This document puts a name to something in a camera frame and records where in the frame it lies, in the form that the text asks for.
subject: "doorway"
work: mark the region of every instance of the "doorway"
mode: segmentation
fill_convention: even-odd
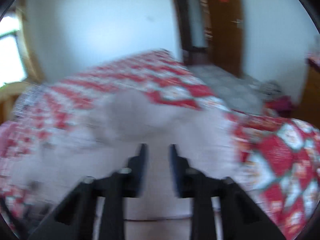
[[[214,64],[242,73],[241,0],[175,0],[186,65]]]

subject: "wooden cabinet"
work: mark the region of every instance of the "wooden cabinet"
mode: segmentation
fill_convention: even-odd
[[[302,100],[291,117],[320,128],[320,66],[310,59],[308,63],[309,73]]]

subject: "bed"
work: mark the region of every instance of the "bed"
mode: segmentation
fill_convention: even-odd
[[[127,219],[190,216],[190,202],[172,190],[164,154],[171,143],[206,174],[233,177],[287,239],[304,228],[319,200],[318,129],[228,109],[166,50],[103,64],[44,88],[4,134],[0,189],[17,218],[36,201],[54,206],[81,176],[107,176],[142,139],[152,152],[149,179],[144,195],[128,200]],[[40,190],[33,181],[41,182]]]

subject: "window pane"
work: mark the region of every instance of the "window pane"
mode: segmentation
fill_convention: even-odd
[[[6,33],[19,30],[19,20],[17,18],[6,16],[0,22],[0,36]]]
[[[0,87],[4,83],[22,81],[27,77],[18,51],[16,38],[9,35],[0,39]]]

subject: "wall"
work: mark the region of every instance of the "wall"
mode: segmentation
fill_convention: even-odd
[[[204,37],[202,11],[199,0],[188,0],[189,19],[192,45],[195,47],[207,47]]]
[[[298,0],[243,0],[244,72],[277,80],[299,102],[307,75],[305,55],[318,35]]]
[[[149,49],[181,59],[172,0],[28,0],[27,13],[49,82]]]

